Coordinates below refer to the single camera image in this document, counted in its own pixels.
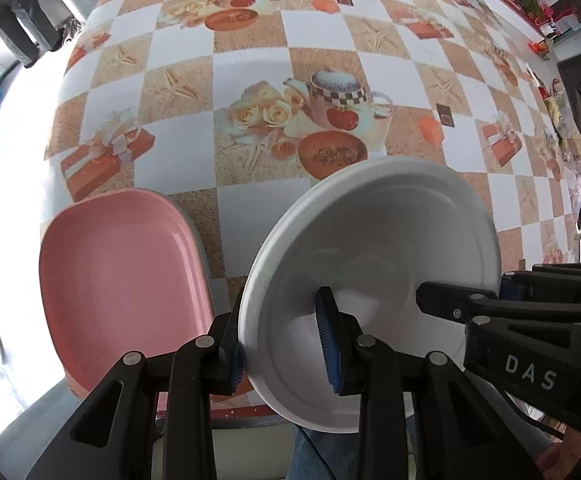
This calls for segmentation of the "person's blue jeans leg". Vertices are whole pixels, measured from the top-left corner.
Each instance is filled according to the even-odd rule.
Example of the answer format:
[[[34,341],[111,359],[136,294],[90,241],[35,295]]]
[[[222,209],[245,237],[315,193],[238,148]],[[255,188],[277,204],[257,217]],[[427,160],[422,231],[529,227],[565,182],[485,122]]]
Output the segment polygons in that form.
[[[354,479],[358,434],[327,434],[295,427],[295,442],[286,479]]]

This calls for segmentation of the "white round plate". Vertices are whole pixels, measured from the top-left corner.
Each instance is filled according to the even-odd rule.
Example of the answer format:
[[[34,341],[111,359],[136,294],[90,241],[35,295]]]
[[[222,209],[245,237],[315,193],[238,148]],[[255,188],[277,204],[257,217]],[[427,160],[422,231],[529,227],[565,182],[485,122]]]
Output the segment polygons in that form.
[[[496,292],[495,226],[478,193],[450,168],[387,156],[315,184],[276,223],[251,266],[238,321],[247,376],[289,422],[331,434],[359,426],[360,401],[327,378],[314,299],[338,308],[394,350],[464,358],[461,325],[419,310],[420,284]]]

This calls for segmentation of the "checkered patterned tablecloth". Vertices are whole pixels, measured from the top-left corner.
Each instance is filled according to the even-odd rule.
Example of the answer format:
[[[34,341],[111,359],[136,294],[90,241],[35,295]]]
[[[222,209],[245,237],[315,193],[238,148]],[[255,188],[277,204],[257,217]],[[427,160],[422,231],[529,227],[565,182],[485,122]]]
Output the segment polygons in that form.
[[[224,307],[313,167],[409,155],[480,194],[505,269],[571,261],[579,194],[542,100],[555,76],[485,0],[98,0],[45,152],[52,207],[169,196]]]

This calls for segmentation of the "pink square plate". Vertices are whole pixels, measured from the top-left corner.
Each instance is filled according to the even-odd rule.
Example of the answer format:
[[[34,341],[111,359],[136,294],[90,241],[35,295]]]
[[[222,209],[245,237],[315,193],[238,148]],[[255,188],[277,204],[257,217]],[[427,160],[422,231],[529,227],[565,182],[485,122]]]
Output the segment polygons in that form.
[[[141,188],[61,211],[45,231],[43,307],[70,388],[87,396],[123,354],[159,356],[209,330],[209,270],[194,223]]]

